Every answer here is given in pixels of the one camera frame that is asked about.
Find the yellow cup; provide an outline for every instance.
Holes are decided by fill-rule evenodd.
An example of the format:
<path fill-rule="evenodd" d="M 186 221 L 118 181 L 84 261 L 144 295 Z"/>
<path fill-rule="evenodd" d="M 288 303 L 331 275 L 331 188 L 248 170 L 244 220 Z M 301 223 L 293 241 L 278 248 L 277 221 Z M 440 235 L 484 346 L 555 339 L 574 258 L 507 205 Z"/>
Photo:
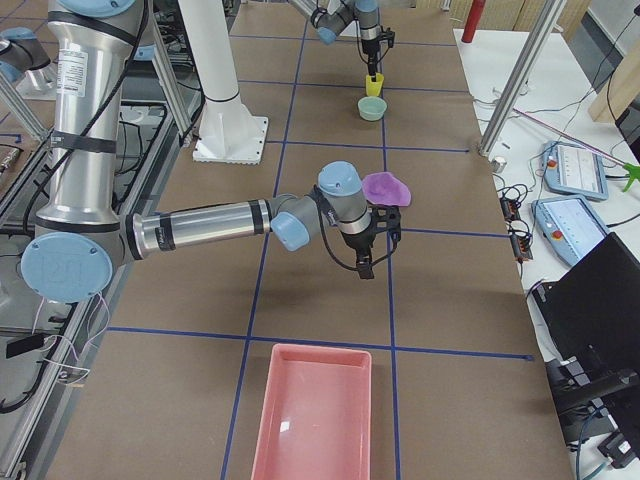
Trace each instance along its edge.
<path fill-rule="evenodd" d="M 365 90 L 367 97 L 379 97 L 382 91 L 382 83 L 384 82 L 384 75 L 376 73 L 376 79 L 373 80 L 371 75 L 365 77 Z"/>

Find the mint green bowl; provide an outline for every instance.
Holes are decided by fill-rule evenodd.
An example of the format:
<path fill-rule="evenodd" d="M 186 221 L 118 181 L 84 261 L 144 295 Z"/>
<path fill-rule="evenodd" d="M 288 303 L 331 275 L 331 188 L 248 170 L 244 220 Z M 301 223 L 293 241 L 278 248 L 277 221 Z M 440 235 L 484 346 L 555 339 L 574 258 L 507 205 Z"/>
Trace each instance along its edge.
<path fill-rule="evenodd" d="M 387 102 L 380 97 L 364 97 L 358 101 L 360 116 L 369 122 L 380 120 L 386 110 Z"/>

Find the computer monitor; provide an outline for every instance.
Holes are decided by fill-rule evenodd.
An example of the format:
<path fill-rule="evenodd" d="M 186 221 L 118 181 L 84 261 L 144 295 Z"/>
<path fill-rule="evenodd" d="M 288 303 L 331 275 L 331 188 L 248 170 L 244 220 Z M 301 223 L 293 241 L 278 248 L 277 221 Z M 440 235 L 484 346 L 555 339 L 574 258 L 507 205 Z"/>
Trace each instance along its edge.
<path fill-rule="evenodd" d="M 623 369 L 640 374 L 640 262 L 615 233 L 545 297 L 544 317 L 564 359 L 575 356 L 592 381 Z M 640 386 L 602 399 L 640 457 Z"/>

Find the pink rectangular container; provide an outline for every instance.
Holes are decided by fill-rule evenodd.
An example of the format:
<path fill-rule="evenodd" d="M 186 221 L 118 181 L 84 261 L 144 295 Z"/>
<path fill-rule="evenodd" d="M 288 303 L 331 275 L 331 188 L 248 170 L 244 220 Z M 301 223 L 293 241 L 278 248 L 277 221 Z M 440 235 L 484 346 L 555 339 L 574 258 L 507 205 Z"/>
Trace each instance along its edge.
<path fill-rule="evenodd" d="M 371 355 L 278 344 L 252 480 L 369 480 Z"/>

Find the green plastic clip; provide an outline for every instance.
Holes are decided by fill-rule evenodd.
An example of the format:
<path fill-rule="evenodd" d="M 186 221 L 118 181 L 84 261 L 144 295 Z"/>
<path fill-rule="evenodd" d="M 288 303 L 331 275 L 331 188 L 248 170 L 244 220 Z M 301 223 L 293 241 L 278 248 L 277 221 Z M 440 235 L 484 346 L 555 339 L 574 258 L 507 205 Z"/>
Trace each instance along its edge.
<path fill-rule="evenodd" d="M 631 184 L 634 180 L 640 180 L 640 166 L 625 163 L 622 168 L 629 172 L 629 181 L 622 189 L 623 192 L 626 192 L 631 188 Z"/>

